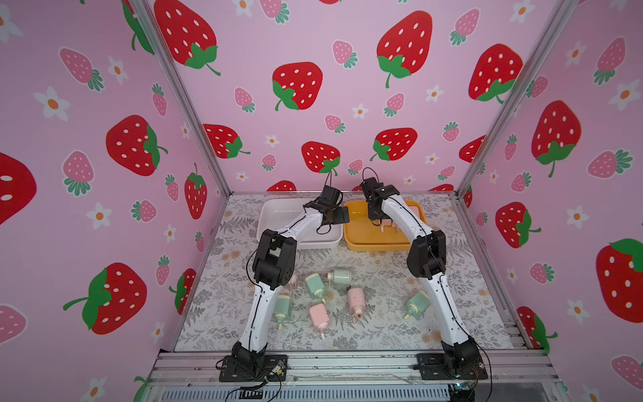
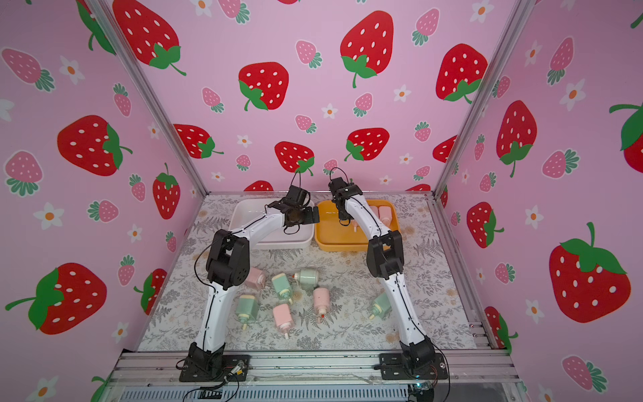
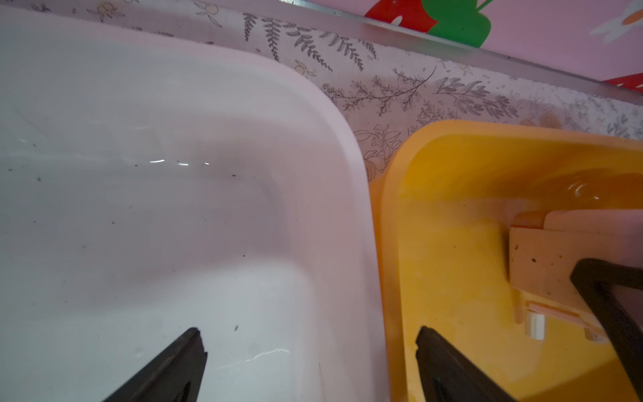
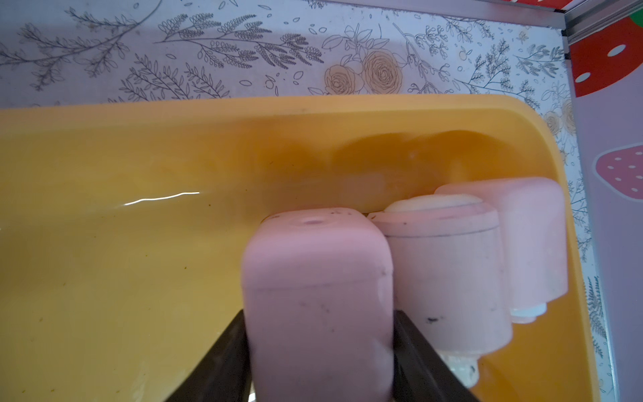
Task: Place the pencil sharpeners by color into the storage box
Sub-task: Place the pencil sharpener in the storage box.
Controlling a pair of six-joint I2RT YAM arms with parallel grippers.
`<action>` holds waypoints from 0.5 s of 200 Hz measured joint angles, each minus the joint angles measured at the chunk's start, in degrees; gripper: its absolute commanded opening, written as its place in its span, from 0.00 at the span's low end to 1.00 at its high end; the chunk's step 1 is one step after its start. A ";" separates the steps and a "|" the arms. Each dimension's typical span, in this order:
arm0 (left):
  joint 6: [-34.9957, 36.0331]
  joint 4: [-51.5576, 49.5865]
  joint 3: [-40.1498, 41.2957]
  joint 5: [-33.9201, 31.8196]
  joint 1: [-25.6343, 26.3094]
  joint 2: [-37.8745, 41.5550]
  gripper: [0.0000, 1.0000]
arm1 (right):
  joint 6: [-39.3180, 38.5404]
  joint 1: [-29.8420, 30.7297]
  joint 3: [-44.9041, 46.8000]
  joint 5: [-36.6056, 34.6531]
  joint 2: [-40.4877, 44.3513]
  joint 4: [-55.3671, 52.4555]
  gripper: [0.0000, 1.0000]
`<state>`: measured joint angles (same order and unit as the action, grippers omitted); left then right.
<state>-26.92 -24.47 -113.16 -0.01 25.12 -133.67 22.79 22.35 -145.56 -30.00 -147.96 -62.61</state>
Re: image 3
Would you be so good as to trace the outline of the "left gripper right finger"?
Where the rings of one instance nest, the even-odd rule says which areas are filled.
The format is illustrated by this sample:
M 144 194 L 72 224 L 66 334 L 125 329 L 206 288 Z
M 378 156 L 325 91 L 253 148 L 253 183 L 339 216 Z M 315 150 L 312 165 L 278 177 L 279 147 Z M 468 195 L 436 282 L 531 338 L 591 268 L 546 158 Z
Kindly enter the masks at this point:
M 415 357 L 427 401 L 514 402 L 511 395 L 433 328 L 421 328 L 416 345 Z

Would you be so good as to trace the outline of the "white plastic storage tray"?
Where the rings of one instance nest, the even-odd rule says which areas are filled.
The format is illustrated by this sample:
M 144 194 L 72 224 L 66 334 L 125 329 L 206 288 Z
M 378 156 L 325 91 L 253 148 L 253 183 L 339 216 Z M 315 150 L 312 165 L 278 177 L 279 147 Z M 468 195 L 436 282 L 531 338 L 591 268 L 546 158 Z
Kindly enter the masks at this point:
M 105 400 L 189 328 L 202 401 L 389 400 L 352 130 L 267 58 L 2 7 L 2 400 Z

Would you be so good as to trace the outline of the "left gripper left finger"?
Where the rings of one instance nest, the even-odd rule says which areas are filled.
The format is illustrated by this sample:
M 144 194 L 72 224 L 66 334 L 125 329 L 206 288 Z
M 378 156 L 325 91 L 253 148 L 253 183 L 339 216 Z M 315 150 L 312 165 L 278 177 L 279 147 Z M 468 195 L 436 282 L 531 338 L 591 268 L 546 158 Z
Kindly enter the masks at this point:
M 208 354 L 201 333 L 189 328 L 138 371 L 108 401 L 195 401 Z

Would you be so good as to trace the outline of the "yellow plastic storage tray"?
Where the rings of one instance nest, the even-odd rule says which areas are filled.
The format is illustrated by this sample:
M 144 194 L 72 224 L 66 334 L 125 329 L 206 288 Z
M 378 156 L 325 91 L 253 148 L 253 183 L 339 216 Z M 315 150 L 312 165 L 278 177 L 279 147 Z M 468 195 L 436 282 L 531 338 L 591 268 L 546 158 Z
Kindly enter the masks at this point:
M 509 229 L 534 210 L 639 209 L 642 144 L 444 121 L 413 134 L 370 185 L 394 401 L 422 401 L 415 353 L 433 328 L 517 400 L 634 401 L 609 343 L 558 319 L 529 338 L 507 279 Z

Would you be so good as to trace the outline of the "pink sharpener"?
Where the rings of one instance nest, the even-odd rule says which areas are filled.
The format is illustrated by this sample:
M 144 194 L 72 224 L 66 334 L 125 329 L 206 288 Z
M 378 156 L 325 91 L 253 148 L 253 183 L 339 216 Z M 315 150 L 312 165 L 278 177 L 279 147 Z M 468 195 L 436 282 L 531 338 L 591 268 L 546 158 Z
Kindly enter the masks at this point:
M 639 209 L 576 209 L 518 214 L 509 232 L 508 279 L 530 338 L 544 340 L 547 318 L 579 326 L 604 343 L 607 334 L 570 277 L 582 259 L 642 266 Z

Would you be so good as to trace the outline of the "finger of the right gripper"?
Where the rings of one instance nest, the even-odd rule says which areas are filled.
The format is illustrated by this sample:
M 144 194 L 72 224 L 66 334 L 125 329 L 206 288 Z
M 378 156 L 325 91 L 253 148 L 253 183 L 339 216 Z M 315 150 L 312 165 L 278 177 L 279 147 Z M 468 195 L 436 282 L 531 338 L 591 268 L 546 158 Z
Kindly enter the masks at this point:
M 639 398 L 642 397 L 642 329 L 618 301 L 614 286 L 642 289 L 642 269 L 586 258 L 577 262 L 570 280 L 604 328 Z

